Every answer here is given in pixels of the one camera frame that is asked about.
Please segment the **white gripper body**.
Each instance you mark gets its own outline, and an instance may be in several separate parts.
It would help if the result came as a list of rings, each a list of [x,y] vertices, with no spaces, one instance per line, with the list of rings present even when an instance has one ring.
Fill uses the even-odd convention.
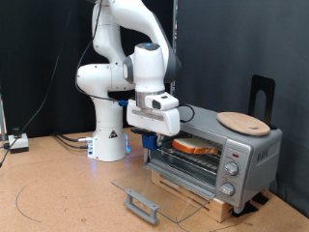
[[[176,135],[181,129],[180,113],[177,108],[168,110],[142,109],[133,100],[128,101],[127,122],[136,128],[164,135]]]

